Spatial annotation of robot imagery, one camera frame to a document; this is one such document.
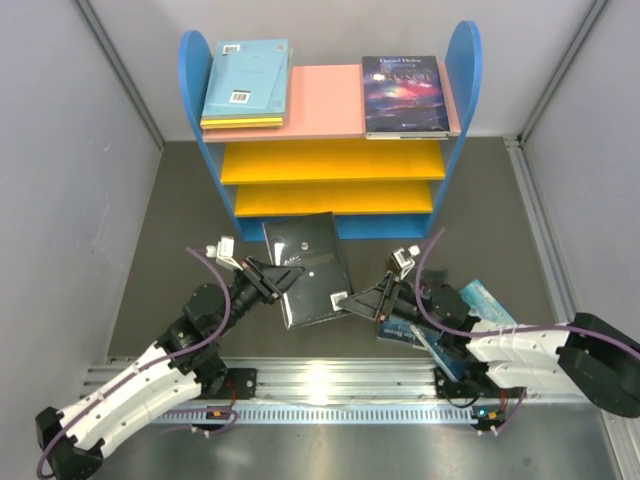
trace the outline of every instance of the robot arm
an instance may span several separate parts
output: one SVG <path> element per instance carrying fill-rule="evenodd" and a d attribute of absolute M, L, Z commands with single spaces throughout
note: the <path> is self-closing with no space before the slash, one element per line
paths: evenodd
<path fill-rule="evenodd" d="M 640 361 L 629 353 L 640 352 L 638 343 L 588 313 L 577 314 L 568 324 L 573 331 L 505 327 L 470 315 L 457 290 L 435 285 L 421 296 L 422 306 L 438 323 L 471 334 L 501 332 L 469 336 L 473 338 L 447 333 L 422 315 L 414 285 L 404 280 L 419 253 L 416 246 L 394 251 L 383 280 L 339 306 L 383 325 L 391 318 L 404 320 L 407 333 L 422 343 L 439 366 L 435 372 L 439 396 L 497 398 L 503 390 L 518 396 L 521 388 L 579 393 L 610 413 L 640 417 Z"/>
<path fill-rule="evenodd" d="M 228 322 L 221 334 L 256 303 L 274 303 L 304 271 L 302 267 L 267 265 L 251 257 L 237 263 L 231 258 L 229 240 L 223 238 L 217 249 L 217 262 L 235 271 L 228 288 Z M 201 285 L 183 307 L 183 315 L 129 368 L 73 405 L 43 410 L 36 417 L 38 443 L 45 452 L 49 450 L 47 460 L 55 477 L 89 478 L 122 442 L 158 416 L 184 401 L 215 395 L 227 373 L 218 345 L 211 341 L 184 355 L 176 354 L 206 343 L 220 328 L 224 312 L 222 289 Z"/>

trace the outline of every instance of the gray wall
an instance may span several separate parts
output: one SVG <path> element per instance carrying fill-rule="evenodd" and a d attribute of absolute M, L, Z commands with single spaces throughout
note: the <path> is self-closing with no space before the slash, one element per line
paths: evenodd
<path fill-rule="evenodd" d="M 520 133 L 593 0 L 92 0 L 166 140 L 192 140 L 180 100 L 180 37 L 286 37 L 296 65 L 363 55 L 438 55 L 461 20 L 478 23 L 485 73 L 472 135 Z"/>
<path fill-rule="evenodd" d="M 113 328 L 159 151 L 72 2 L 0 2 L 0 477 Z"/>
<path fill-rule="evenodd" d="M 640 339 L 640 2 L 615 0 L 530 139 L 578 306 Z"/>

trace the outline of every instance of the shelf board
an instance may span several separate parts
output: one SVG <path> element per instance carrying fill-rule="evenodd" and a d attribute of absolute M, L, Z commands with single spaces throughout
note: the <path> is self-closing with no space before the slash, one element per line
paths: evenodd
<path fill-rule="evenodd" d="M 347 180 L 442 180 L 440 142 L 289 140 L 227 145 L 225 185 Z"/>
<path fill-rule="evenodd" d="M 428 181 L 337 182 L 240 185 L 237 217 L 430 213 Z"/>
<path fill-rule="evenodd" d="M 439 62 L 438 67 L 451 135 L 456 136 L 460 133 L 460 124 L 449 76 L 444 62 Z M 204 141 L 221 143 L 364 137 L 360 65 L 293 67 L 289 83 L 289 107 L 282 127 L 204 130 Z"/>
<path fill-rule="evenodd" d="M 239 218 L 245 242 L 264 242 L 263 222 L 286 220 L 290 217 Z M 404 215 L 336 215 L 338 235 L 342 240 L 422 239 L 429 214 Z"/>

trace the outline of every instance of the bookshelf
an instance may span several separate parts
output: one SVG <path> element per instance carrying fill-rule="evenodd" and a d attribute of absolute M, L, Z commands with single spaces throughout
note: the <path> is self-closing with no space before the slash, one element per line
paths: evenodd
<path fill-rule="evenodd" d="M 452 137 L 365 140 L 360 65 L 294 67 L 285 126 L 205 131 L 200 115 L 212 57 L 197 31 L 180 45 L 187 119 L 245 241 L 262 222 L 332 211 L 343 239 L 422 238 L 444 199 L 478 101 L 482 45 L 477 26 L 453 32 L 439 64 Z"/>

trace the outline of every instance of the barcode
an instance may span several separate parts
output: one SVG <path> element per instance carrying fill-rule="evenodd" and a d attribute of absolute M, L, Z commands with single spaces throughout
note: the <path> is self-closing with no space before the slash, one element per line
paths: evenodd
<path fill-rule="evenodd" d="M 222 54 L 227 55 L 229 52 L 237 52 L 240 50 L 240 45 L 225 45 L 222 47 Z"/>
<path fill-rule="evenodd" d="M 249 95 L 251 95 L 251 92 L 247 92 L 245 90 L 234 90 L 231 92 L 229 103 L 247 103 L 249 101 Z"/>
<path fill-rule="evenodd" d="M 331 294 L 331 306 L 333 306 L 333 311 L 337 312 L 342 310 L 342 307 L 338 305 L 341 300 L 347 298 L 349 294 L 347 292 L 337 292 Z"/>

